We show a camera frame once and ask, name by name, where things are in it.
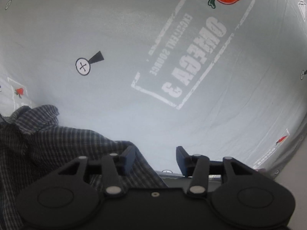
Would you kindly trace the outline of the blue checked shirt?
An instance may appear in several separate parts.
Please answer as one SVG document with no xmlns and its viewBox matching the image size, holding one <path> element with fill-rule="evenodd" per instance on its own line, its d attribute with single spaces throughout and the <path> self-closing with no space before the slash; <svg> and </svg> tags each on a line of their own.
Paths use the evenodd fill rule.
<svg viewBox="0 0 307 230">
<path fill-rule="evenodd" d="M 20 191 L 79 156 L 100 160 L 132 143 L 87 129 L 59 126 L 54 105 L 22 106 L 1 116 L 1 229 L 22 229 L 16 208 Z"/>
</svg>

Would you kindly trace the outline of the printed white backdrop sheet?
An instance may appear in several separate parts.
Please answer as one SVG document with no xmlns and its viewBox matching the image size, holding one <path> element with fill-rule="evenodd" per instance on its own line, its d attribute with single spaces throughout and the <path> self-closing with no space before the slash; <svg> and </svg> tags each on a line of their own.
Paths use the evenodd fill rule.
<svg viewBox="0 0 307 230">
<path fill-rule="evenodd" d="M 306 124 L 306 0 L 1 0 L 1 113 L 277 174 Z"/>
</svg>

